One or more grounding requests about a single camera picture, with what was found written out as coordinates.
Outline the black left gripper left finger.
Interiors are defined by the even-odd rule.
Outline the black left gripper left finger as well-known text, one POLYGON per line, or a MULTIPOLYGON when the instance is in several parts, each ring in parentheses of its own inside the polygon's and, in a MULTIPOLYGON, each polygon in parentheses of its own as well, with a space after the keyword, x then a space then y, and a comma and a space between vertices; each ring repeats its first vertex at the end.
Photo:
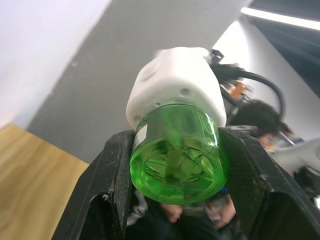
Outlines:
POLYGON ((54 240, 123 240, 132 182, 134 132, 113 135, 79 177, 54 231, 54 240))

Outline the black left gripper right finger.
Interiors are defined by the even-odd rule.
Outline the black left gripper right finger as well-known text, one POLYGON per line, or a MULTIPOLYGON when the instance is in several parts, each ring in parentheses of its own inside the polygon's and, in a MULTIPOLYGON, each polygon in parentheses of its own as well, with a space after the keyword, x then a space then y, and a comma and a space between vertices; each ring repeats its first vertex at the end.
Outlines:
POLYGON ((227 187, 249 240, 318 240, 320 212, 298 183, 247 133, 220 128, 227 187))

